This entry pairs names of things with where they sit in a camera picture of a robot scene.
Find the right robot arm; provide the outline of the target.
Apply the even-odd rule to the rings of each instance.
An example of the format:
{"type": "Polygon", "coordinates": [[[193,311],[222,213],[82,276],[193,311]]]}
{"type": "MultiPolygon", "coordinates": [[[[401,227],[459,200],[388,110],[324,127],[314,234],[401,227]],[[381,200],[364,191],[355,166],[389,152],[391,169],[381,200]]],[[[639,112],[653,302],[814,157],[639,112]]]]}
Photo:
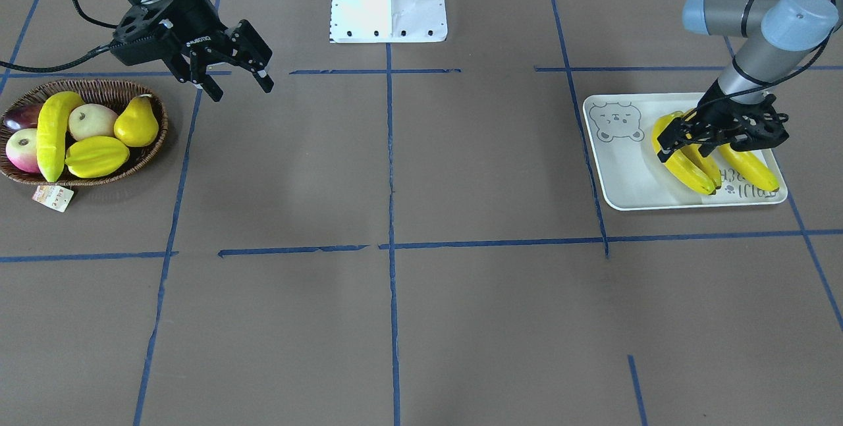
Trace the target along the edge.
{"type": "Polygon", "coordinates": [[[33,68],[2,62],[19,72],[57,73],[109,52],[126,66],[160,61],[180,83],[191,83],[214,102],[223,91],[208,68],[220,63],[248,71],[265,93],[274,83],[266,72],[272,50],[252,24],[242,19],[228,27],[210,0],[127,0],[130,9],[111,25],[111,42],[72,62],[33,68]]]}

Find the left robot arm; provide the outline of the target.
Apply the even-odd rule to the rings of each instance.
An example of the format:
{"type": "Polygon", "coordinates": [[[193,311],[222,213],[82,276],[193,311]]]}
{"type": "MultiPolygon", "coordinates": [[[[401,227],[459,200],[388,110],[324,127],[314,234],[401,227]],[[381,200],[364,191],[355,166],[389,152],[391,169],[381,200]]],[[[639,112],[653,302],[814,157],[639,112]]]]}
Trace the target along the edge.
{"type": "Polygon", "coordinates": [[[841,28],[841,0],[687,0],[682,19],[693,33],[746,42],[692,111],[659,132],[659,160],[692,144],[708,155],[721,145],[749,152],[785,142],[788,117],[775,110],[772,90],[809,68],[841,28]]]}

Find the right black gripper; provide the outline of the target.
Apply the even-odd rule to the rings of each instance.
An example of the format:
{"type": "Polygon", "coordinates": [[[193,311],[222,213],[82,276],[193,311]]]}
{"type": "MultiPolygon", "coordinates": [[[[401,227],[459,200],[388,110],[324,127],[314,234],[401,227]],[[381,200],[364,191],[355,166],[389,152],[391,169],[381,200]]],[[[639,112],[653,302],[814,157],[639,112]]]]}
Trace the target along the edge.
{"type": "Polygon", "coordinates": [[[275,85],[265,71],[270,46],[247,19],[233,27],[223,24],[210,0],[133,5],[115,28],[109,51],[127,66],[162,61],[178,81],[195,84],[214,102],[223,90],[208,73],[211,65],[248,71],[264,93],[275,85]]]}

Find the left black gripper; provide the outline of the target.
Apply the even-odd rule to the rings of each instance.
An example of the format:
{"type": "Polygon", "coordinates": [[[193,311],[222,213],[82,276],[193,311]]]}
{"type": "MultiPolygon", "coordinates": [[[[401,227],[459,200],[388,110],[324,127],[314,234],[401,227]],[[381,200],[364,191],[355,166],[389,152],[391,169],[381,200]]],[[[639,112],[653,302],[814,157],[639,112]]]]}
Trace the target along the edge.
{"type": "Polygon", "coordinates": [[[742,104],[726,98],[714,83],[699,100],[695,122],[684,119],[656,121],[656,153],[666,165],[672,154],[694,147],[708,157],[717,147],[729,145],[737,152],[774,149],[790,137],[784,124],[788,115],[776,112],[776,96],[769,93],[755,104],[742,104]]]}

